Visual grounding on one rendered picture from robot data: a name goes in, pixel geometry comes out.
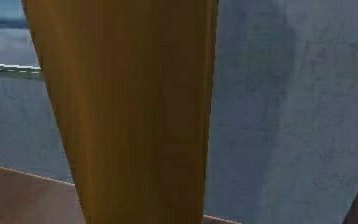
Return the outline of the brown wooden furniture leg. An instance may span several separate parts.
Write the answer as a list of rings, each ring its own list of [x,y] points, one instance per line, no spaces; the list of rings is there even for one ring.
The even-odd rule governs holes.
[[[86,224],[202,224],[218,0],[21,0]]]

